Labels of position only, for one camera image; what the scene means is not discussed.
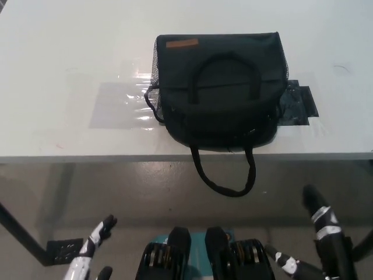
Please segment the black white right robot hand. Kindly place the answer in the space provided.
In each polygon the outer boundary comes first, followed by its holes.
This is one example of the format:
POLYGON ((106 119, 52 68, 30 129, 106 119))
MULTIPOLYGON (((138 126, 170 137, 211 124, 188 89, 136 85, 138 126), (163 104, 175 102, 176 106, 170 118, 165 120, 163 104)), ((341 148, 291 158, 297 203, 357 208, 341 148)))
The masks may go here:
POLYGON ((351 240, 342 231, 329 203, 312 185, 302 191, 302 201, 315 228, 314 240, 322 268, 298 260, 267 244, 267 255, 292 279, 357 279, 351 240))

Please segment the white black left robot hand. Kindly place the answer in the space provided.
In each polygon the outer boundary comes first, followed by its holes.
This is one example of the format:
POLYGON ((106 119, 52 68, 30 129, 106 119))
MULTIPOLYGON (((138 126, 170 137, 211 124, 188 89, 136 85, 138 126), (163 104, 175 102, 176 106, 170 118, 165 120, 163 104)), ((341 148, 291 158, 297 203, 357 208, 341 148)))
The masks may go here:
POLYGON ((89 279, 90 266, 95 252, 103 241, 111 236, 111 230, 117 224, 117 218, 110 214, 104 218, 91 232, 79 253, 71 261, 64 279, 89 279))

